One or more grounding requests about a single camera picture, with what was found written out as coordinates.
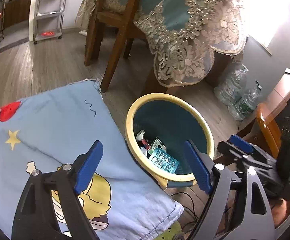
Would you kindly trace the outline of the person's right hand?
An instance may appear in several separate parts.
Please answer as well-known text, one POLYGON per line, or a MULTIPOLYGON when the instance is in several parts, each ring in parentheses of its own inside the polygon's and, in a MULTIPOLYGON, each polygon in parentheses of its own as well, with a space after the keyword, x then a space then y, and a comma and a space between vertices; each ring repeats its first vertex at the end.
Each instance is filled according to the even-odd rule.
POLYGON ((290 200, 276 199, 269 201, 275 228, 290 224, 290 200))

